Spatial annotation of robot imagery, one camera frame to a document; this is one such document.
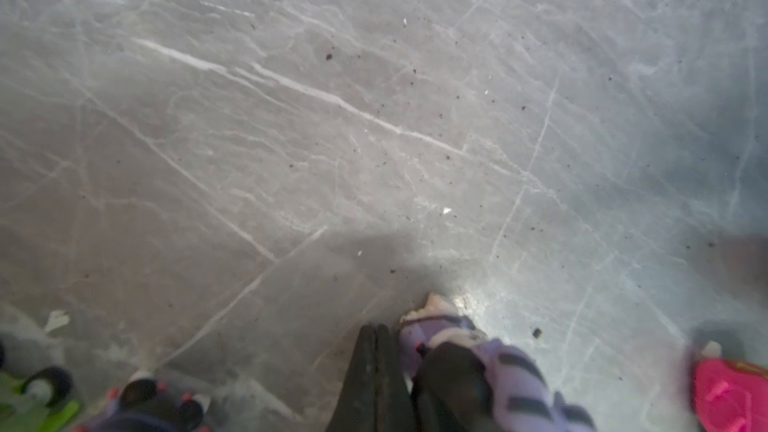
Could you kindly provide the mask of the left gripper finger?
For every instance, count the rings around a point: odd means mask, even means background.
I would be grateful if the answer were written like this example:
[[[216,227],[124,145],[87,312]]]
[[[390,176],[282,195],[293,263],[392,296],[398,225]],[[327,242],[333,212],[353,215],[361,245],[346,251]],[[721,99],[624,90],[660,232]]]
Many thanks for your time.
[[[382,324],[358,334],[327,432],[415,431],[417,419],[396,342]]]

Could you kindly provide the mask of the light purple figure toy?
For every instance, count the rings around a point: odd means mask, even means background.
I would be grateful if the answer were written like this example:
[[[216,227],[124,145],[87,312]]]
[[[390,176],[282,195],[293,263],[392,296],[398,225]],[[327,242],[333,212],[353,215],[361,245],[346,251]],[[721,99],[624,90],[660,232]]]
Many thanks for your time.
[[[139,370],[124,386],[109,389],[104,409],[72,431],[210,431],[205,424],[210,403],[204,394],[174,395],[153,372]]]

